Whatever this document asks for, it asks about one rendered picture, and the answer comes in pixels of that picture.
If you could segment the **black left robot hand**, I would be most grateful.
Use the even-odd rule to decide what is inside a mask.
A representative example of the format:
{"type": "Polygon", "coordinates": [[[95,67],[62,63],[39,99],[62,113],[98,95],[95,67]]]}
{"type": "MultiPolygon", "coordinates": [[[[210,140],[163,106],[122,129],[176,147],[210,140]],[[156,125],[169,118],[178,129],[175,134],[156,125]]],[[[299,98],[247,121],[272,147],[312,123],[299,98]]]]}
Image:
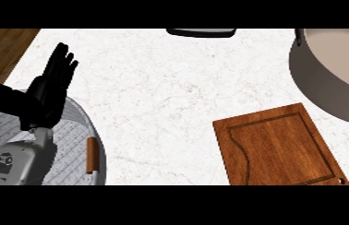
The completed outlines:
{"type": "Polygon", "coordinates": [[[37,76],[25,92],[0,84],[0,113],[20,118],[21,130],[52,128],[61,121],[67,90],[79,61],[68,52],[68,45],[58,44],[49,57],[43,74],[37,76]]]}

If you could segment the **brown wooden cutting board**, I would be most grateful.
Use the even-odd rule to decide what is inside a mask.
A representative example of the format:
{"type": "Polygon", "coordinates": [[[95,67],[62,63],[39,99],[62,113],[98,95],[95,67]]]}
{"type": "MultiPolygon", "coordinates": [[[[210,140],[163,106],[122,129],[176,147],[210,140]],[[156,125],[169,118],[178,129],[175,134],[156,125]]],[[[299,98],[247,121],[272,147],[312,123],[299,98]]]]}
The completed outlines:
{"type": "Polygon", "coordinates": [[[303,104],[216,120],[213,127],[231,185],[349,185],[303,104]]]}

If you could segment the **grey metal pot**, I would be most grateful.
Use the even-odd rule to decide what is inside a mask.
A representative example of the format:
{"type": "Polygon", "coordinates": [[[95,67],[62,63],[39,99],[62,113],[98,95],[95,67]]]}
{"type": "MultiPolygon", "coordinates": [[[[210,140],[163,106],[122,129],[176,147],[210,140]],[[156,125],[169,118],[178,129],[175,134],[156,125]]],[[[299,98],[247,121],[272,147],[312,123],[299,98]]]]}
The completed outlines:
{"type": "Polygon", "coordinates": [[[349,29],[296,29],[289,70],[312,103],[349,122],[349,29]]]}

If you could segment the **dark flat appliance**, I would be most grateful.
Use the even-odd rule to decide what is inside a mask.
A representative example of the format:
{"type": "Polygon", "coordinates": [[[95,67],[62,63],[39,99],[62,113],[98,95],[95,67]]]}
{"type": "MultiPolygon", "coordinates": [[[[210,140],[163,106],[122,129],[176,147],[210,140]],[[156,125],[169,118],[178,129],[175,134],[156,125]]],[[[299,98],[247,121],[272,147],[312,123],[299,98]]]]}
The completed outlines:
{"type": "Polygon", "coordinates": [[[169,34],[194,38],[231,38],[235,29],[167,29],[169,34]]]}

